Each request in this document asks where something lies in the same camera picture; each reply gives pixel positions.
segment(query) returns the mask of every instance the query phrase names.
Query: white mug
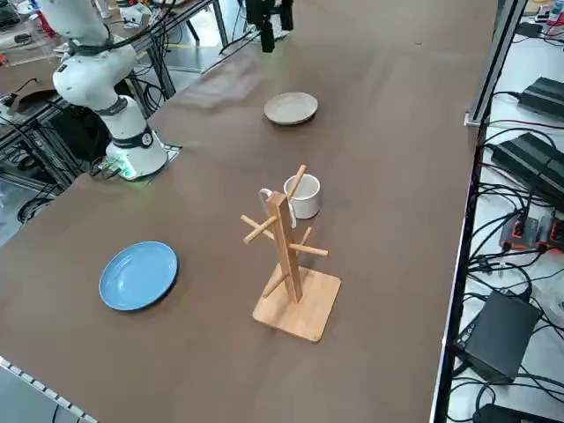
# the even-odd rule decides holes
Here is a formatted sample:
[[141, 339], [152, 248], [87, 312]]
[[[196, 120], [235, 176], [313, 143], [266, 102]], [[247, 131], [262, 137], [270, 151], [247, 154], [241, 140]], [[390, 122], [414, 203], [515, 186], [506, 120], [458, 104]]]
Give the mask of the white mug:
[[[284, 183], [284, 192], [292, 186], [295, 176], [288, 178]], [[298, 188], [290, 198], [290, 205], [293, 207], [297, 219], [313, 218], [318, 212], [321, 200], [321, 183], [312, 174], [304, 174]]]
[[[263, 210], [267, 216], [270, 216], [270, 214], [268, 213], [266, 200], [268, 200], [268, 197], [270, 197], [271, 195], [272, 191], [268, 188], [262, 188], [260, 191], [258, 191], [258, 199], [261, 201], [261, 205], [263, 206]], [[296, 227], [296, 214], [291, 204], [288, 203], [288, 207], [290, 208], [290, 217], [292, 218], [292, 229], [294, 229]]]

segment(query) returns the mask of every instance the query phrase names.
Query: floor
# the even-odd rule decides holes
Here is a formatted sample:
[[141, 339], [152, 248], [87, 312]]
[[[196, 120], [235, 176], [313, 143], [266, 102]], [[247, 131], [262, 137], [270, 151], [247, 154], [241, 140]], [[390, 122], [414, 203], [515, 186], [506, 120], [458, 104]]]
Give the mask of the floor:
[[[241, 36], [244, 28], [244, 11], [237, 18], [240, 8], [236, 0], [221, 0], [221, 7], [229, 39]], [[199, 77], [197, 72], [177, 70], [178, 68], [204, 70], [219, 59], [221, 43], [213, 11], [201, 11], [191, 19], [191, 23], [200, 38], [198, 44], [185, 25], [178, 26], [170, 33], [170, 51], [167, 53], [166, 63], [171, 69], [171, 77], [177, 91], [183, 90]], [[138, 59], [139, 65], [136, 70], [140, 72], [146, 69], [148, 57], [142, 54]], [[153, 70], [140, 78], [158, 84]], [[18, 210], [35, 194], [29, 189], [0, 182], [0, 248], [20, 229], [21, 225], [17, 219]], [[12, 373], [11, 370], [0, 366], [0, 421], [6, 423], [83, 423], [92, 421], [80, 419], [75, 412], [63, 407], [58, 407], [57, 411], [56, 408], [56, 402], [53, 399], [41, 393], [22, 377]]]

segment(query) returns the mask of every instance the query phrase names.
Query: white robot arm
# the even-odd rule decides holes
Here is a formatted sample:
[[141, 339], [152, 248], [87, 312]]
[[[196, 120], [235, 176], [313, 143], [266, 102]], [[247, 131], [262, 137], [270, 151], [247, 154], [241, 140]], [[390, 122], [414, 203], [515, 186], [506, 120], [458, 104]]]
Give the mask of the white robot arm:
[[49, 25], [69, 39], [76, 50], [53, 75], [57, 92], [70, 104], [90, 108], [108, 126], [112, 142], [106, 153], [111, 161], [118, 162], [123, 178], [134, 180], [160, 170], [167, 162], [164, 146], [149, 128], [137, 103], [114, 90], [133, 70], [134, 48], [126, 44], [101, 48], [104, 51], [100, 53], [88, 50], [108, 46], [113, 41], [90, 0], [39, 0], [38, 3]]

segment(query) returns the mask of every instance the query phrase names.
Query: wooden mug tree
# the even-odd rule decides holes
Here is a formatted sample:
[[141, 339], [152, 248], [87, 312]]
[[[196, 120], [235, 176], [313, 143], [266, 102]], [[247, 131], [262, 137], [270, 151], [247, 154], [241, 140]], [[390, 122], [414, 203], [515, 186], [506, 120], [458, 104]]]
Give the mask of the wooden mug tree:
[[298, 265], [300, 253], [323, 257], [329, 254], [324, 249], [305, 245], [311, 235], [311, 227], [304, 233], [301, 243], [293, 241], [288, 198], [292, 198], [305, 172], [306, 167], [302, 165], [287, 196], [274, 191], [266, 200], [270, 217], [263, 224], [258, 224], [245, 215], [241, 216], [241, 220], [255, 228], [243, 239], [245, 244], [262, 234], [274, 241], [278, 250], [279, 263], [255, 306], [253, 317], [273, 328], [319, 342], [337, 298], [341, 280]]

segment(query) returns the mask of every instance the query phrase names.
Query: mug handle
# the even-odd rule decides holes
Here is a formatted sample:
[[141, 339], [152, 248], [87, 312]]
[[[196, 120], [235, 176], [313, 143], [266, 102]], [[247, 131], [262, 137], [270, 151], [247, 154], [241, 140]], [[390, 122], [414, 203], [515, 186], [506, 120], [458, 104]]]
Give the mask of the mug handle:
[[[266, 205], [266, 200], [268, 200], [268, 197], [270, 197], [271, 195], [272, 195], [272, 191], [268, 188], [262, 188], [260, 191], [258, 191], [258, 199], [261, 203], [261, 206], [263, 207], [266, 216], [270, 216], [270, 214], [268, 213], [268, 206]], [[291, 205], [289, 201], [288, 201], [288, 206], [290, 208], [290, 218], [292, 219], [292, 229], [294, 229], [297, 226], [296, 213], [293, 209], [293, 205]]]

